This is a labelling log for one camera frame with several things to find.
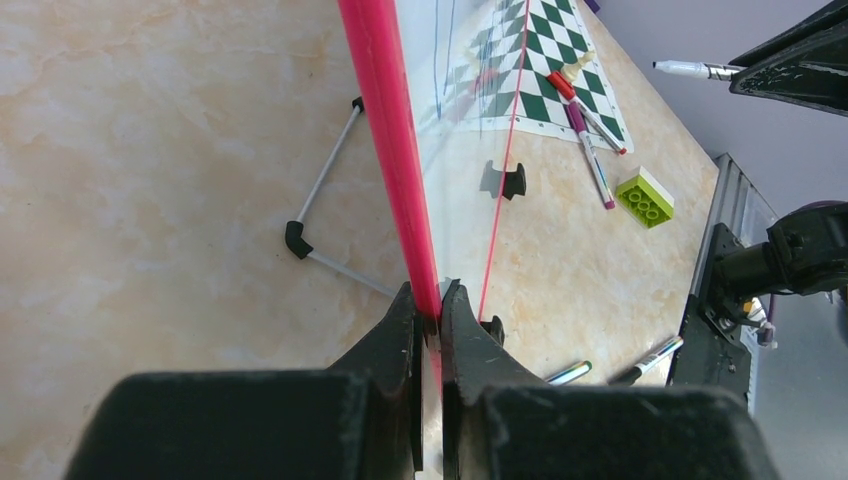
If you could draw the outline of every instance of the marble table surface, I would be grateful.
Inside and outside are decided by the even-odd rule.
[[[0,12],[0,478],[60,476],[126,375],[322,368],[381,318],[388,298],[282,243],[358,95],[334,2]],[[529,193],[501,210],[485,311],[532,371],[586,358],[599,383],[676,330],[716,170],[583,13],[636,142],[622,159],[601,152],[608,172],[646,166],[676,218],[649,231],[605,213],[576,145],[517,134]],[[385,285],[405,280],[366,122],[305,237]]]
[[[527,196],[501,207],[484,319],[498,315],[506,349],[542,377],[580,360],[601,384],[680,328],[718,168],[583,2],[581,14],[635,151],[596,149],[614,190],[645,167],[674,197],[674,218],[644,228],[621,205],[604,210],[582,147],[515,132],[510,163]],[[662,385],[670,360],[639,380]]]

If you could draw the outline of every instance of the lego brick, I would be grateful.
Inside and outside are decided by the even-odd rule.
[[[615,190],[619,203],[647,228],[674,217],[674,198],[645,169],[638,167]]]

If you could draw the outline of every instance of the red marker cap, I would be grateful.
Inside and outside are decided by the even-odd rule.
[[[551,85],[553,85],[567,101],[570,102],[577,95],[577,92],[574,91],[574,87],[568,83],[568,80],[566,80],[561,73],[553,72],[548,75],[547,78],[548,81],[551,82]]]

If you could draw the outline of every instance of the red line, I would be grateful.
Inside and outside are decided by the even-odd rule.
[[[504,162],[502,171],[504,172],[501,175],[501,187],[499,192],[503,192],[504,181],[506,180],[506,167],[509,163],[509,149],[512,146],[512,131],[515,127],[515,112],[518,111],[518,92],[521,88],[521,77],[522,72],[524,72],[524,55],[527,53],[527,19],[530,18],[530,2],[532,0],[525,0],[527,3],[524,7],[524,38],[521,40],[521,56],[519,57],[518,65],[518,81],[515,83],[515,101],[512,105],[512,118],[509,121],[509,133],[506,137],[506,151],[504,152]],[[489,242],[489,257],[486,259],[486,273],[483,275],[483,292],[480,295],[480,308],[477,311],[477,321],[480,322],[483,320],[483,306],[486,304],[486,291],[489,289],[489,273],[492,271],[492,258],[495,255],[495,240],[497,239],[498,234],[498,221],[501,217],[501,201],[503,197],[498,195],[497,205],[495,206],[495,221],[492,225],[492,240]]]
[[[415,306],[438,321],[442,300],[395,2],[339,0],[339,9]]]

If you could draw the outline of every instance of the white metal rod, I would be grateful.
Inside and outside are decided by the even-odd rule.
[[[323,263],[324,265],[332,268],[333,270],[341,273],[342,275],[347,275],[348,277],[352,278],[353,280],[356,280],[357,282],[359,282],[363,285],[367,285],[367,286],[373,288],[374,290],[377,290],[378,292],[382,293],[383,295],[386,295],[389,298],[395,297],[395,292],[393,292],[391,289],[389,289],[389,287],[385,287],[383,285],[380,285],[379,283],[375,282],[374,280],[372,280],[372,279],[370,279],[370,278],[368,278],[364,275],[361,275],[359,273],[354,272],[353,270],[345,267],[341,263],[339,263],[335,260],[332,260],[330,258],[327,258],[327,257],[321,255],[320,253],[316,252],[315,250],[312,250],[311,252],[309,252],[308,257],[313,259],[313,260],[317,260],[317,261]]]
[[[303,217],[306,216],[306,212],[309,210],[309,207],[312,206],[312,202],[315,201],[315,195],[318,194],[318,189],[321,188],[321,183],[324,182],[324,177],[327,176],[330,168],[332,168],[333,164],[336,162],[336,157],[339,155],[342,143],[344,143],[344,139],[347,137],[347,132],[350,130],[350,127],[353,126],[353,122],[356,121],[356,117],[359,116],[359,111],[359,106],[353,107],[353,112],[350,114],[350,118],[347,120],[347,124],[345,125],[344,130],[342,130],[341,135],[339,135],[339,140],[336,142],[336,146],[333,147],[333,151],[330,152],[330,157],[327,159],[327,163],[324,164],[324,169],[321,170],[321,174],[318,175],[318,180],[315,181],[312,191],[309,192],[309,196],[306,197],[306,203],[304,203],[303,208],[300,209],[300,214],[297,216],[298,222],[303,223]]]

